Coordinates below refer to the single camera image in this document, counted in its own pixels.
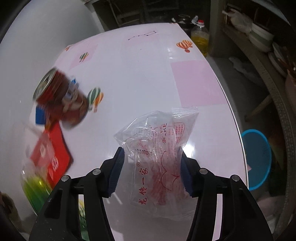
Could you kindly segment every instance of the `tabletop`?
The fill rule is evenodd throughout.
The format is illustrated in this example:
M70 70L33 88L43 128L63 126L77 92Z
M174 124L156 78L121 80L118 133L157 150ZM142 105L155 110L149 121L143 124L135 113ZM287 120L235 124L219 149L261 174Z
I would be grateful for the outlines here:
M177 24L136 25L92 36L68 46L55 66L75 77L85 95L94 87L104 93L97 113L89 112L73 129L62 127L74 160L67 171L72 178L112 158L118 147L114 134L135 118L155 110L197 106L199 115L184 152L215 175L237 174L247 185L231 106L210 65ZM115 193L104 200L115 240L186 240L192 219L143 216L129 204L128 163ZM221 216L219 195L213 240L219 238Z

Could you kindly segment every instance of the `red can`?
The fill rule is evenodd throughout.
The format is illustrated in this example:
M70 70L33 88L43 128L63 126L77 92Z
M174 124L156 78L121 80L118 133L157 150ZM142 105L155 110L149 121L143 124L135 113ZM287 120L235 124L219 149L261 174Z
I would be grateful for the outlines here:
M37 86L33 100L54 119L71 126L80 123L89 109L89 102L74 83L56 68L52 68Z

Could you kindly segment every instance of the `clear plastic wrapper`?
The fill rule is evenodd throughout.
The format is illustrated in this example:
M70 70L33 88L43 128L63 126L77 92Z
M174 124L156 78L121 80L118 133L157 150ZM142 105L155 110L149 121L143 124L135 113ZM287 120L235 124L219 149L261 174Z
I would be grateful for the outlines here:
M130 203L154 217L180 220L194 213L180 177L182 148L198 115L196 107L154 111L136 118L115 139L133 160Z

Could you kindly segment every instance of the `cooking oil bottle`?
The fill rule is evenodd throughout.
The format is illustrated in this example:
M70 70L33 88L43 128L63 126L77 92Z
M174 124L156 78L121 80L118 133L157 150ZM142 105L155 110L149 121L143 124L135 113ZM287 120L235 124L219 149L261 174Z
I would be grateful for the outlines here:
M209 45L209 31L205 28L205 23L203 20L197 21L197 16L192 20L192 23L195 25L191 30L191 40L198 47L200 52L204 57L207 56L207 48Z

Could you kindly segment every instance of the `white wall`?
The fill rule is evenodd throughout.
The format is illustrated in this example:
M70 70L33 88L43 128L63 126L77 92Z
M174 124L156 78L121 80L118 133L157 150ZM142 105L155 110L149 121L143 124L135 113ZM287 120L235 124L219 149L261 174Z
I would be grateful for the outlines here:
M63 49L98 34L80 0L32 0L0 44L0 190L21 218L32 214L20 185L20 121L28 122L33 92Z

